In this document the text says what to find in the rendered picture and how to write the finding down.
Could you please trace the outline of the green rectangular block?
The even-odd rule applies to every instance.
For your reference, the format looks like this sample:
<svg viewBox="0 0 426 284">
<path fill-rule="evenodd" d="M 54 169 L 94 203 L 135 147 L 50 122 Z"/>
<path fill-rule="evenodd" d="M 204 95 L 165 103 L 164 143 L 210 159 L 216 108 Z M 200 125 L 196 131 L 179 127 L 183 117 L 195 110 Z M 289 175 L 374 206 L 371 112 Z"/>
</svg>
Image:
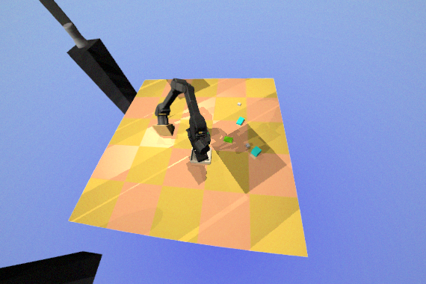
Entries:
<svg viewBox="0 0 426 284">
<path fill-rule="evenodd" d="M 224 140 L 223 140 L 223 141 L 226 141 L 226 142 L 232 143 L 232 140 L 233 140 L 233 138 L 230 138 L 230 137 L 225 136 L 225 138 L 224 138 Z"/>
</svg>

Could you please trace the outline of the teal cube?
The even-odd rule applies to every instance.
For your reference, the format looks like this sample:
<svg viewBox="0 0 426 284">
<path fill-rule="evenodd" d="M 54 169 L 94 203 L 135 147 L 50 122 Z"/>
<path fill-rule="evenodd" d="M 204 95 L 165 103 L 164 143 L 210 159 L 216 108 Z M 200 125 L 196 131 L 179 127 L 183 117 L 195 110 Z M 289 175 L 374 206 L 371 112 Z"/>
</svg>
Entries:
<svg viewBox="0 0 426 284">
<path fill-rule="evenodd" d="M 261 149 L 260 148 L 258 148 L 257 146 L 252 150 L 252 154 L 254 155 L 254 156 L 258 156 L 260 153 L 261 153 Z"/>
</svg>

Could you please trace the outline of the cyan flat block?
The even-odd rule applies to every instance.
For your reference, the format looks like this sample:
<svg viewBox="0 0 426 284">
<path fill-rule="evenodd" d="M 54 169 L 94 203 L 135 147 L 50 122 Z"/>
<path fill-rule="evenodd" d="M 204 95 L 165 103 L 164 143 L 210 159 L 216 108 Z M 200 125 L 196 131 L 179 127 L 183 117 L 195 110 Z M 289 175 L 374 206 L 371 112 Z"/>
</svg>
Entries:
<svg viewBox="0 0 426 284">
<path fill-rule="evenodd" d="M 239 117 L 239 119 L 238 119 L 238 121 L 237 121 L 236 124 L 241 125 L 243 123 L 243 121 L 244 121 L 244 118 L 243 117 Z"/>
</svg>

